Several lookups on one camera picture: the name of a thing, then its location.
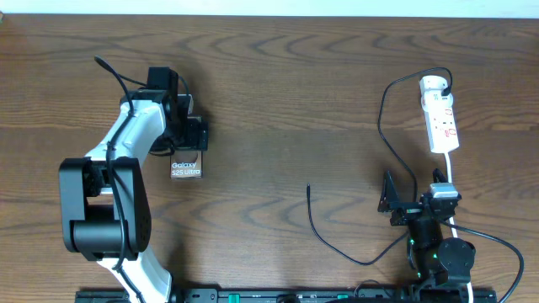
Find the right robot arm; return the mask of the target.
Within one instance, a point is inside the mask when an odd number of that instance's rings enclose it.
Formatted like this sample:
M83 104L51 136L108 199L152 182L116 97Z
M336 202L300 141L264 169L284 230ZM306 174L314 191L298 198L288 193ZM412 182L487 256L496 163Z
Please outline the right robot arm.
M475 247L460 237L444 237L441 226L455 215L461 200L440 170L434 182L415 202L400 200L389 172L384 173L377 211L391 215L392 226L408 229L408 254L419 281L408 287L413 301L474 302L471 269Z

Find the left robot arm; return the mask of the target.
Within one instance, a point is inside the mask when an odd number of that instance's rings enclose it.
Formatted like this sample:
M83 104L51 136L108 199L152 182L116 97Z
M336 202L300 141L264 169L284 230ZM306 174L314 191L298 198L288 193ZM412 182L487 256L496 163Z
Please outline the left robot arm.
M149 155L201 154L208 124L194 115L186 81L167 66L125 89L117 120L83 157L59 167L64 245L106 268L117 290L79 290L77 302L182 302L184 292L150 246L152 217L142 167Z

